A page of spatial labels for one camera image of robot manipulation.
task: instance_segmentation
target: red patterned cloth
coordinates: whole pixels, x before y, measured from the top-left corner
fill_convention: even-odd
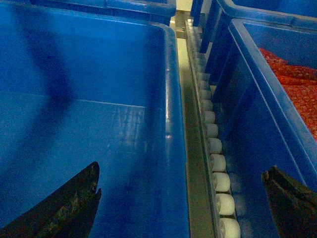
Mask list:
[[[317,69],[297,66],[285,65],[280,63],[268,63],[275,74],[289,76],[293,78],[317,80]]]
[[[317,85],[317,81],[293,78],[289,76],[276,74],[278,81],[283,85]]]
[[[317,141],[317,86],[283,85],[283,87]]]
[[[264,56],[265,60],[269,63],[281,63],[281,64],[287,64],[288,61],[283,60],[282,58],[276,56],[275,54],[273,54],[270,51],[267,51],[263,48],[259,48],[259,50],[261,51],[262,55]]]

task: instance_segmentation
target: plastic crate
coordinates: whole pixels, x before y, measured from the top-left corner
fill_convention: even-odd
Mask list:
[[[30,0],[32,4],[169,25],[176,0]]]
[[[0,30],[0,227],[97,161],[91,238],[189,237],[172,29],[0,1]]]
[[[317,32],[233,19],[223,37],[212,101],[237,220],[243,238],[277,238],[261,173],[277,165],[317,191],[317,143],[259,48],[317,68]]]
[[[206,53],[210,42],[213,42],[213,45],[217,42],[233,18],[317,30],[315,0],[205,0],[203,4],[193,5],[202,6],[201,9],[196,7],[195,13],[192,13],[194,26],[198,26],[199,21],[202,21],[200,24],[204,31],[201,53]]]

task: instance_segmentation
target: red fabric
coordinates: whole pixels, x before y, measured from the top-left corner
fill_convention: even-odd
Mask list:
[[[317,141],[317,86],[283,85],[283,87]]]
[[[293,78],[289,76],[276,74],[278,81],[284,85],[317,85],[317,81]]]
[[[263,48],[259,48],[262,55],[264,56],[265,60],[269,63],[281,63],[281,64],[287,64],[288,61],[283,60],[282,58],[276,56],[275,54],[273,54],[270,51],[267,51]]]
[[[280,63],[268,63],[275,74],[289,76],[293,78],[317,80],[317,69],[297,66],[285,65]]]

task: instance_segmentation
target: white roller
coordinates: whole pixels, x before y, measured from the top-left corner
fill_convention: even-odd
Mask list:
[[[214,123],[216,119],[215,113],[211,111],[204,111],[203,112],[203,120],[204,123]]]
[[[228,192],[230,189],[230,178],[228,174],[215,172],[212,174],[213,187],[216,192]]]
[[[217,138],[209,138],[209,153],[210,154],[220,154],[222,150],[221,140]]]
[[[208,81],[210,74],[199,72],[199,73],[197,73],[197,76],[202,81]]]
[[[223,238],[240,238],[241,229],[239,223],[231,218],[220,218],[220,232]]]
[[[218,126],[216,124],[206,124],[207,137],[215,138],[218,136]]]
[[[231,216],[234,214],[234,200],[230,194],[216,194],[216,202],[220,215]]]
[[[200,90],[200,98],[210,100],[211,99],[211,91],[210,90]]]
[[[209,83],[207,81],[200,80],[199,83],[198,83],[198,87],[199,87],[200,90],[208,90],[208,91],[210,91]]]
[[[197,62],[197,64],[195,64],[195,71],[197,72],[197,73],[203,73],[204,71],[205,71],[205,67],[203,67],[202,65],[201,65],[201,62],[200,61],[198,61]]]
[[[216,90],[216,86],[211,85],[210,86],[211,95],[214,95],[215,90]]]
[[[223,172],[226,169],[226,159],[223,155],[210,155],[211,169],[213,172]]]
[[[211,111],[212,102],[210,100],[202,100],[202,111]]]

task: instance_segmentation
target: blue plastic bin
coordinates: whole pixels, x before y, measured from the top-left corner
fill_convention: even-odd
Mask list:
[[[174,32],[3,1],[0,31],[0,228],[97,161],[91,238],[188,238]]]
[[[259,48],[317,68],[317,32],[233,19],[224,37],[212,100],[237,219],[243,238],[277,238],[261,173],[277,165],[317,191],[317,143]]]
[[[169,25],[176,0],[30,0],[32,4]]]
[[[217,42],[233,18],[317,30],[315,0],[205,0],[203,4],[199,3],[200,1],[193,4],[197,6],[196,10],[193,9],[197,13],[192,12],[192,15],[194,26],[198,26],[199,21],[202,21],[201,53],[206,53],[210,42]]]

